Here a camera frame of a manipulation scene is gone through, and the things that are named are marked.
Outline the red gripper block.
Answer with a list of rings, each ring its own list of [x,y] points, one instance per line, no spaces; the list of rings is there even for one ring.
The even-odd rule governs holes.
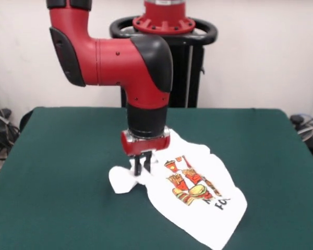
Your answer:
[[[128,129],[121,132],[121,143],[124,152],[128,156],[134,157],[134,175],[140,176],[142,171],[141,157],[145,157],[144,168],[148,172],[151,170],[151,151],[164,150],[170,144],[170,129],[168,126],[164,127],[162,134],[155,138],[143,139],[134,136]]]

